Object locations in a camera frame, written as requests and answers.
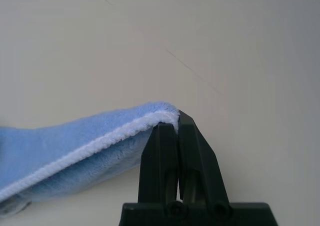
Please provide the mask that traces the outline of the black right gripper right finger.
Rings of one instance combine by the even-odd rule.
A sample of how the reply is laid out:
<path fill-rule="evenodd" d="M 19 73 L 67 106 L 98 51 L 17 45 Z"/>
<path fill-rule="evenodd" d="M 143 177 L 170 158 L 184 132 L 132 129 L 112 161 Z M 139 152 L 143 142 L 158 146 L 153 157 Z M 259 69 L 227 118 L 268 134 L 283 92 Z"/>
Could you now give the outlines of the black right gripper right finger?
<path fill-rule="evenodd" d="M 183 111 L 179 113 L 179 188 L 183 202 L 227 208 L 229 199 L 216 154 L 195 121 Z"/>

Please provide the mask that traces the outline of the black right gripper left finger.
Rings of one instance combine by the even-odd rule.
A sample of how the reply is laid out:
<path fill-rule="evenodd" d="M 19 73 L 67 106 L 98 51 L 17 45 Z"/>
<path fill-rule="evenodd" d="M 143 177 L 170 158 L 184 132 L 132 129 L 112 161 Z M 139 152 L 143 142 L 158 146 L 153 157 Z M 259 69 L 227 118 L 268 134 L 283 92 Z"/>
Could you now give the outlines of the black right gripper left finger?
<path fill-rule="evenodd" d="M 177 134 L 173 125 L 159 123 L 141 155 L 138 202 L 168 204 L 176 200 L 177 189 Z"/>

